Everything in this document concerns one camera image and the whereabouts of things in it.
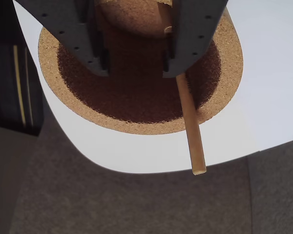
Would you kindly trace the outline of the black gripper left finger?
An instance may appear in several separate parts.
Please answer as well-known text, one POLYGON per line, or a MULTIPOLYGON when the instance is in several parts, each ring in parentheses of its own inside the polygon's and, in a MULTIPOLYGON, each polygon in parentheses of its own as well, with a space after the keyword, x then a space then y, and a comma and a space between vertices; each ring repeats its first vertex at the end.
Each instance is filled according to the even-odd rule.
POLYGON ((40 75, 44 29, 90 72, 100 77, 109 75, 109 51, 99 26, 95 1, 15 0, 13 6, 40 75))

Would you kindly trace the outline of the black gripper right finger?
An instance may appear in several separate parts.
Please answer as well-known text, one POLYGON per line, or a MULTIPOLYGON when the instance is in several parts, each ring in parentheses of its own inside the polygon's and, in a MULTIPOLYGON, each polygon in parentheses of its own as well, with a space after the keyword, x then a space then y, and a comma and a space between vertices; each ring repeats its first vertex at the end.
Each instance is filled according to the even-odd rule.
POLYGON ((163 51, 163 77, 174 78, 200 59, 212 41, 227 0, 174 0, 172 32, 163 51))

